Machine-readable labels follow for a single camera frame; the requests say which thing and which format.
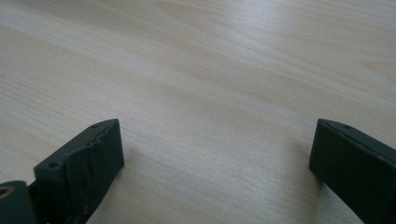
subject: hole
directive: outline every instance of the hole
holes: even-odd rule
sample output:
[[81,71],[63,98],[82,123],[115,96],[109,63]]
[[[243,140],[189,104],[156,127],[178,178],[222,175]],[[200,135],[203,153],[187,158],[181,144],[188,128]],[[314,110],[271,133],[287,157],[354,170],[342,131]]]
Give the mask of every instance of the hole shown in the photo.
[[58,162],[58,161],[55,161],[55,162],[52,162],[52,163],[49,164],[49,168],[51,168],[51,169],[55,169],[55,168],[58,168],[60,166],[61,166],[61,163]]
[[14,188],[11,186],[0,188],[0,199],[6,198],[9,194],[12,193],[12,191],[14,191]]

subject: black bracket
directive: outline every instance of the black bracket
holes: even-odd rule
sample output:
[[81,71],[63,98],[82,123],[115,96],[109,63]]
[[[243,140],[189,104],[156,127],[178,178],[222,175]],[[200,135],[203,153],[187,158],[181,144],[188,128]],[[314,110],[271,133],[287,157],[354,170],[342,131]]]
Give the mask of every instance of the black bracket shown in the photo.
[[319,119],[309,162],[364,223],[396,223],[396,150],[350,126]]
[[0,185],[0,223],[86,223],[123,165],[119,121],[96,123],[40,162],[29,187]]

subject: screw hole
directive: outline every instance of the screw hole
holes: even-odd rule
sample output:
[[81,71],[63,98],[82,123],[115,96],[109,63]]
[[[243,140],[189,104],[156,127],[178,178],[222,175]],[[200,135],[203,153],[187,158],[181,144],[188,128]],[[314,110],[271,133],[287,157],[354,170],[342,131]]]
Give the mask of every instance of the screw hole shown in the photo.
[[55,168],[58,168],[60,166],[61,166],[61,163],[58,162],[58,161],[55,161],[55,162],[52,162],[52,163],[49,164],[49,168],[51,168],[51,169],[55,169]]
[[0,188],[0,199],[6,198],[9,194],[12,193],[12,191],[14,191],[14,188],[11,186]]

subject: black 3d-printed part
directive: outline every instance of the black 3d-printed part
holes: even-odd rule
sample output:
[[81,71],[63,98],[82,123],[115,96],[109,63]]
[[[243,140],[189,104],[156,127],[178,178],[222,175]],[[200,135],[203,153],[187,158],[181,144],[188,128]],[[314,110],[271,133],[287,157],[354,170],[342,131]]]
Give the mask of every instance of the black 3d-printed part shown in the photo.
[[395,149],[319,119],[309,167],[364,223],[396,223]]
[[123,165],[119,121],[94,124],[40,162],[28,188],[3,184],[14,190],[0,198],[0,223],[85,223]]

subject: wooden table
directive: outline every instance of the wooden table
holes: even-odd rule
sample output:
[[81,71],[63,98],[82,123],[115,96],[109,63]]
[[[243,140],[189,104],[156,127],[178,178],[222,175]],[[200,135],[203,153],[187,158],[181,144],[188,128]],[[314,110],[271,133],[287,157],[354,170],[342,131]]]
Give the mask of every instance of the wooden table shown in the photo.
[[396,2],[1,0],[0,182],[120,119],[90,223],[361,223],[318,118],[396,147]]

